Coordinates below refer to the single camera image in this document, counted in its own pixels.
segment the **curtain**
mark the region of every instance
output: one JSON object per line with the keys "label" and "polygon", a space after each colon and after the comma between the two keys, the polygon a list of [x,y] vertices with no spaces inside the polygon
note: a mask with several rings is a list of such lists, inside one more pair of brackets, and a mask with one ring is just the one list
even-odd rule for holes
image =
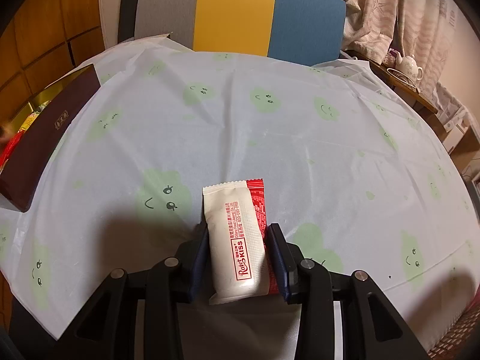
{"label": "curtain", "polygon": [[342,50],[381,63],[393,39],[398,0],[345,0]]}
{"label": "curtain", "polygon": [[453,0],[399,0],[398,38],[402,55],[411,56],[423,68],[417,82],[431,99],[452,46],[458,7]]}

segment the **teapot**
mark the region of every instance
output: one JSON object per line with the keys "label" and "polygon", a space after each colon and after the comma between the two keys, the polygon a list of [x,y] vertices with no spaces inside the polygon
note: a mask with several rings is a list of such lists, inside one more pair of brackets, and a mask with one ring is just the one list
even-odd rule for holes
{"label": "teapot", "polygon": [[395,69],[401,71],[403,74],[408,76],[412,82],[420,81],[423,78],[423,69],[420,66],[417,66],[415,62],[415,56],[404,56],[400,54],[397,50],[393,50],[397,54]]}

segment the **yellow fabric panel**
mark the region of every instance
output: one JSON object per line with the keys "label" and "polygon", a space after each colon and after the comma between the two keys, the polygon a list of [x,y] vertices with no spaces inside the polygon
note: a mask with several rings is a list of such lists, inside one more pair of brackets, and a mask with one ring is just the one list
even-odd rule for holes
{"label": "yellow fabric panel", "polygon": [[275,0],[197,0],[193,49],[266,56]]}

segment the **wooden wall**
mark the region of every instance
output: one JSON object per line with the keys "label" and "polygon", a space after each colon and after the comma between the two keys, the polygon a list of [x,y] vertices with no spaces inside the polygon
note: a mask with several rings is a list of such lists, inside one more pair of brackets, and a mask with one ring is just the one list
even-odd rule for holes
{"label": "wooden wall", "polygon": [[98,0],[25,0],[0,37],[0,123],[103,50]]}

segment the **candy wrapper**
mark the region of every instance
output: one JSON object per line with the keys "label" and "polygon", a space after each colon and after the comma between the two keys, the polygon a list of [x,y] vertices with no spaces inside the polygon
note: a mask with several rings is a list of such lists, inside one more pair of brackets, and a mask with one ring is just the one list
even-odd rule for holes
{"label": "candy wrapper", "polygon": [[263,237],[263,180],[203,188],[215,295],[210,304],[278,292]]}

